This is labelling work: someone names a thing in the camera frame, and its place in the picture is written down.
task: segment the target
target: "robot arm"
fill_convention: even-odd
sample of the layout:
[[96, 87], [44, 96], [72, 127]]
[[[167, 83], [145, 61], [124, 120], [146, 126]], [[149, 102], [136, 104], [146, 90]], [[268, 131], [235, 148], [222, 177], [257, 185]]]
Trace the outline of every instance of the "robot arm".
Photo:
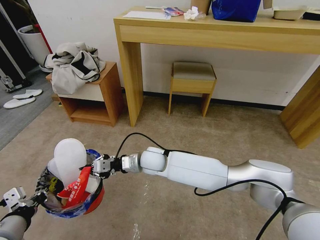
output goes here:
[[[226, 166], [214, 158], [149, 147], [142, 154], [120, 158], [102, 155], [93, 161], [92, 167], [93, 174], [101, 178], [108, 178], [117, 171], [144, 172], [209, 191], [219, 191], [229, 185], [232, 191], [250, 187], [251, 198], [261, 206], [277, 210], [282, 207], [282, 225], [289, 240], [313, 240], [320, 236], [319, 208], [294, 201], [282, 206], [284, 196], [295, 199], [297, 196], [293, 191], [293, 172], [277, 163], [249, 160], [237, 166]], [[45, 201], [46, 193], [36, 193], [27, 200], [25, 197], [24, 191], [17, 188], [4, 195], [3, 206], [7, 205], [11, 212], [0, 221], [0, 240], [23, 237], [36, 207]]]
[[[237, 166], [226, 166], [219, 160], [179, 151], [162, 150], [149, 147], [141, 155], [130, 154], [113, 159], [110, 165], [117, 166], [114, 171], [139, 173], [166, 177], [169, 180], [202, 188], [209, 191], [218, 190], [230, 184], [246, 180], [250, 181], [230, 188], [241, 191], [250, 187], [250, 196], [259, 205], [277, 209], [287, 197], [297, 199], [293, 191], [293, 172], [290, 168], [267, 161], [251, 159]], [[94, 161], [93, 172], [103, 169], [101, 161]], [[302, 202], [288, 202], [282, 209], [283, 229], [289, 240], [312, 240], [320, 235], [320, 209]]]

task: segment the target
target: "white wall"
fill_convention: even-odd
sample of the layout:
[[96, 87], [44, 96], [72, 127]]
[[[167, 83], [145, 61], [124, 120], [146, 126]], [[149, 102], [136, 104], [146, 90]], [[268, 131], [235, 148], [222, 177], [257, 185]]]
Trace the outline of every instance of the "white wall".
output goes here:
[[[281, 5], [279, 2], [284, 0], [276, 0], [275, 5]], [[318, 0], [291, 2], [320, 7]], [[190, 0], [29, 0], [29, 3], [53, 51], [60, 43], [84, 41], [98, 48], [103, 60], [116, 61], [122, 78], [113, 17], [132, 6], [188, 8]], [[208, 62], [215, 68], [218, 82], [213, 98], [283, 106], [320, 64], [316, 55], [154, 44], [142, 44], [141, 53], [145, 91], [168, 93], [172, 62], [190, 60]]]

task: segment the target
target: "stool cushion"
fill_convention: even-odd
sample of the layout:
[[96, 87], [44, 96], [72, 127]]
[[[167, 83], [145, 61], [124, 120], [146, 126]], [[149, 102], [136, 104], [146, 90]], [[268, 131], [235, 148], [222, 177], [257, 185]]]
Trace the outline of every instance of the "stool cushion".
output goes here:
[[175, 62], [173, 78], [214, 81], [216, 75], [209, 63]]

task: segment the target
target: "slipper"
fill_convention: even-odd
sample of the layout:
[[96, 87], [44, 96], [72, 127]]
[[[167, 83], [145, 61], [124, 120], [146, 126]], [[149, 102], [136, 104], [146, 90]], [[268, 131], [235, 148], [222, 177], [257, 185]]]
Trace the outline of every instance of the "slipper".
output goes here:
[[18, 100], [18, 99], [12, 99], [9, 102], [6, 102], [3, 107], [10, 109], [10, 108], [16, 108], [16, 107], [20, 107], [23, 105], [26, 105], [28, 103], [34, 102], [36, 100], [35, 97], [32, 98], [27, 98], [27, 99], [23, 99], [23, 100]]
[[38, 90], [30, 89], [30, 90], [26, 90], [25, 94], [14, 95], [13, 98], [25, 99], [25, 98], [29, 98], [29, 97], [36, 97], [36, 96], [40, 95], [41, 93], [42, 93], [41, 89], [38, 89]]

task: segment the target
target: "white pot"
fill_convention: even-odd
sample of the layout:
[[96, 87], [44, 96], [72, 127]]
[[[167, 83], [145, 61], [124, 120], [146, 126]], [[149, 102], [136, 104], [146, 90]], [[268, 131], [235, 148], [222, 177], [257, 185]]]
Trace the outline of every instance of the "white pot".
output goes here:
[[43, 62], [48, 54], [50, 54], [48, 47], [43, 40], [41, 33], [25, 33], [33, 29], [32, 25], [22, 27], [18, 30], [19, 35], [21, 36], [24, 43], [27, 45], [27, 48], [31, 52], [34, 59], [43, 66]]

